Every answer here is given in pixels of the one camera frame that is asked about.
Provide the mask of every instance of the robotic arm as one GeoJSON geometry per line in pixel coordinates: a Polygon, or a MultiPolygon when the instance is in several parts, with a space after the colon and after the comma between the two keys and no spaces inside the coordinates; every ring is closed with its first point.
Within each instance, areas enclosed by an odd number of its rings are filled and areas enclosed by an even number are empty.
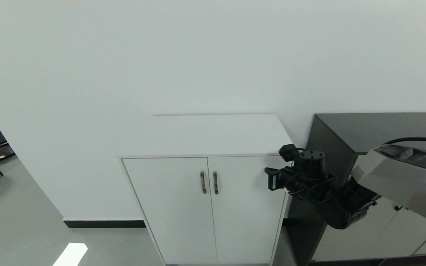
{"type": "Polygon", "coordinates": [[[315,205],[315,210],[333,228],[345,229],[364,218],[382,195],[426,217],[426,150],[394,145],[389,141],[358,159],[349,180],[341,187],[326,172],[326,154],[284,145],[279,154],[289,162],[280,170],[265,168],[269,189],[284,188],[293,197],[315,205]]]}

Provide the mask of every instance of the white wall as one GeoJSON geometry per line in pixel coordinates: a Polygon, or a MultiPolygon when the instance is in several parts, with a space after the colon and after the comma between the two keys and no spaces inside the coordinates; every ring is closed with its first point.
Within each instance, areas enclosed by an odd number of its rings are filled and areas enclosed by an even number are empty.
{"type": "Polygon", "coordinates": [[[304,146],[395,111],[426,111],[426,1],[0,1],[0,128],[65,219],[141,218],[116,156],[151,115],[274,112],[304,146]]]}

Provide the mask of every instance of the gray floor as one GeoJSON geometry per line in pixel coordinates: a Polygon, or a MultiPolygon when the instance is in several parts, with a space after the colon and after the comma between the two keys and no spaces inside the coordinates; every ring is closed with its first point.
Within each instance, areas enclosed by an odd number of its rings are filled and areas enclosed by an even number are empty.
{"type": "MultiPolygon", "coordinates": [[[[70,229],[21,161],[0,163],[0,266],[51,266],[68,243],[84,243],[80,266],[160,266],[146,229],[70,229]]],[[[274,266],[294,266],[284,232],[274,266]]]]}

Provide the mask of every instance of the cabinet top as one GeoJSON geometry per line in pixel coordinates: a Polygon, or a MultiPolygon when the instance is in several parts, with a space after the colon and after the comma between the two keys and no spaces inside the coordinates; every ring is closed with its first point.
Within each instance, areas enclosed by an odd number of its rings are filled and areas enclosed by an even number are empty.
{"type": "Polygon", "coordinates": [[[275,114],[155,116],[142,126],[120,158],[278,155],[291,143],[275,114]]]}
{"type": "MultiPolygon", "coordinates": [[[[393,139],[426,137],[426,113],[317,113],[315,117],[358,154],[393,139]]],[[[426,143],[418,141],[399,144],[426,149],[426,143]]]]}

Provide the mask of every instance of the cabinet handle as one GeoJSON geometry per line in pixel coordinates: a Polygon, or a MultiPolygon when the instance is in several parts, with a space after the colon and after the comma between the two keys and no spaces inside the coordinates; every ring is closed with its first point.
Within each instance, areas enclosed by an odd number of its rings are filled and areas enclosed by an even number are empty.
{"type": "Polygon", "coordinates": [[[205,187],[205,171],[200,172],[200,182],[202,184],[202,192],[203,194],[206,194],[206,187],[205,187]]]}
{"type": "Polygon", "coordinates": [[[214,182],[214,193],[218,195],[218,177],[216,175],[216,171],[213,171],[213,182],[214,182]]]}

